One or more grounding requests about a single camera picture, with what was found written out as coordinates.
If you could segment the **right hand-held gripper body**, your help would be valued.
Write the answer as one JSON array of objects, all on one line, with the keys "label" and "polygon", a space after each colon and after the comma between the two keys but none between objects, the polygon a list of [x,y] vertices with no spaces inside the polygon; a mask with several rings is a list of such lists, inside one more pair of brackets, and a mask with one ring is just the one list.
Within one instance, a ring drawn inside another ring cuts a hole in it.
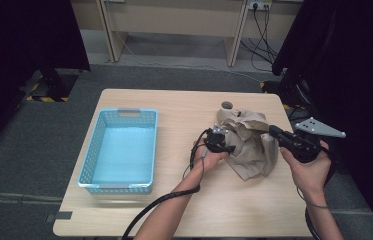
[{"label": "right hand-held gripper body", "polygon": [[345,138],[346,133],[310,117],[296,123],[293,132],[284,131],[279,136],[282,147],[288,149],[299,162],[309,163],[315,160],[321,151],[328,152],[320,145],[321,136]]}]

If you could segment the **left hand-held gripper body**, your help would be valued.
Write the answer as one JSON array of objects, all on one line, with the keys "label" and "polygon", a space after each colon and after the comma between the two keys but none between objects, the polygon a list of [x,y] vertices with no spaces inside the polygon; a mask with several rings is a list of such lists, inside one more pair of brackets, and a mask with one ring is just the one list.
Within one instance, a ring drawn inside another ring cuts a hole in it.
[{"label": "left hand-held gripper body", "polygon": [[228,152],[228,147],[225,143],[225,135],[228,133],[226,129],[215,124],[212,128],[208,128],[205,133],[204,144],[211,152]]}]

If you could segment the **beige short-sleeved shirt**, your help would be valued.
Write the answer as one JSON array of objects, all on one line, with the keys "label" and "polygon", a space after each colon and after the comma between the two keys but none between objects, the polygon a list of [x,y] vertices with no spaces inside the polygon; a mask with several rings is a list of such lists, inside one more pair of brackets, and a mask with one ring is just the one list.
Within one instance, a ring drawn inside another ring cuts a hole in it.
[{"label": "beige short-sleeved shirt", "polygon": [[235,150],[226,159],[243,181],[268,176],[278,160],[277,140],[269,134],[269,123],[262,113],[246,109],[220,109],[219,125],[228,131],[227,146]]}]

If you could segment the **blue perforated plastic basket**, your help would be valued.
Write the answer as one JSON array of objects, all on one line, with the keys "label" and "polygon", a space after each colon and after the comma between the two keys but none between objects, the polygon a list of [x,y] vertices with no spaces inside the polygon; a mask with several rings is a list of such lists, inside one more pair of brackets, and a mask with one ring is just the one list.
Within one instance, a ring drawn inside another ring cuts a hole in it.
[{"label": "blue perforated plastic basket", "polygon": [[92,194],[151,193],[157,127],[155,109],[100,110],[78,185]]}]

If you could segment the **person's left hand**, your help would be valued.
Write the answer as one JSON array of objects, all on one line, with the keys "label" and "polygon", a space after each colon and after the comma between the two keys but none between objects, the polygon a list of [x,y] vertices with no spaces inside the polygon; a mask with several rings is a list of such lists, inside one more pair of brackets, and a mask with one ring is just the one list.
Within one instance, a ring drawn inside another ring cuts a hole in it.
[{"label": "person's left hand", "polygon": [[214,153],[207,149],[203,140],[200,140],[192,149],[192,164],[190,172],[206,173],[229,156],[227,152]]}]

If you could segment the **person's right hand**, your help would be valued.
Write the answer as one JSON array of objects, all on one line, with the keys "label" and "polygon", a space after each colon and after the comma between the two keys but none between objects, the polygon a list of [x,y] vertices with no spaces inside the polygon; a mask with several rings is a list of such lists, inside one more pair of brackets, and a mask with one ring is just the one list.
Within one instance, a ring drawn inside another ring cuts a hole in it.
[{"label": "person's right hand", "polygon": [[321,151],[312,162],[301,163],[284,147],[280,148],[280,153],[289,165],[293,181],[301,190],[305,201],[312,205],[325,206],[324,185],[331,166],[328,155]]}]

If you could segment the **black stand base striped tape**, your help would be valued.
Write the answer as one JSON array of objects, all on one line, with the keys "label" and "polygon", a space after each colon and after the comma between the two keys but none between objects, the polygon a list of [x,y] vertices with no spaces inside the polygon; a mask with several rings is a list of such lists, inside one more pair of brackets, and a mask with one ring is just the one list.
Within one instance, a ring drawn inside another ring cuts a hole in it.
[{"label": "black stand base striped tape", "polygon": [[50,76],[41,76],[33,85],[27,101],[45,103],[67,102],[78,76],[54,70]]},{"label": "black stand base striped tape", "polygon": [[264,93],[276,94],[284,105],[291,108],[311,105],[311,98],[304,82],[288,72],[281,74],[280,81],[264,81],[261,89]]}]

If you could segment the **black curtain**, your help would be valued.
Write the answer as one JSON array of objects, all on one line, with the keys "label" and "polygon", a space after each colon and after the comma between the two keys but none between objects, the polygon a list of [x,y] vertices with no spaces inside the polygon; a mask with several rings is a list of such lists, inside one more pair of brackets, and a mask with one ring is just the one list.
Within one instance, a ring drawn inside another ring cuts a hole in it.
[{"label": "black curtain", "polygon": [[70,0],[0,0],[0,130],[40,71],[90,68]]},{"label": "black curtain", "polygon": [[302,80],[317,118],[346,133],[332,158],[373,211],[373,0],[303,0],[272,71]]}]

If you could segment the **white power socket strip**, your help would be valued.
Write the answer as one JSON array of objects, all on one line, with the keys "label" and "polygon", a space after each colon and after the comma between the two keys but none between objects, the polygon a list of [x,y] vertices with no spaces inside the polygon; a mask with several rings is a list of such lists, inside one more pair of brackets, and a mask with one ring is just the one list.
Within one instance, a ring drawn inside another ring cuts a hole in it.
[{"label": "white power socket strip", "polygon": [[272,0],[249,0],[248,8],[250,10],[268,11],[271,9]]}]

